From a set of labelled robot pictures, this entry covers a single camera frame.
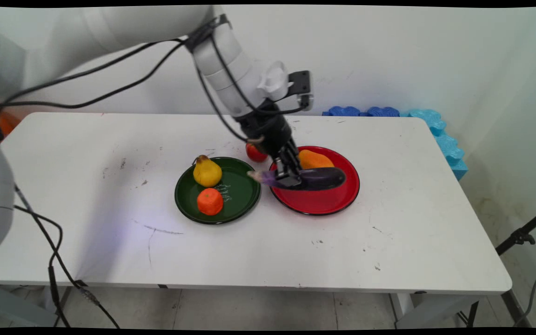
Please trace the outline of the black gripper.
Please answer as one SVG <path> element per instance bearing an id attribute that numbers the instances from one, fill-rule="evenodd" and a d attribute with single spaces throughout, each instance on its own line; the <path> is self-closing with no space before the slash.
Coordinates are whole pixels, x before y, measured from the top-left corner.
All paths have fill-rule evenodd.
<path id="1" fill-rule="evenodd" d="M 261 140 L 255 146 L 262 153 L 275 158 L 276 188 L 295 188 L 302 182 L 299 151 L 292 139 L 292 129 L 283 115 L 251 112 L 237 117 L 236 121 L 247 138 Z"/>

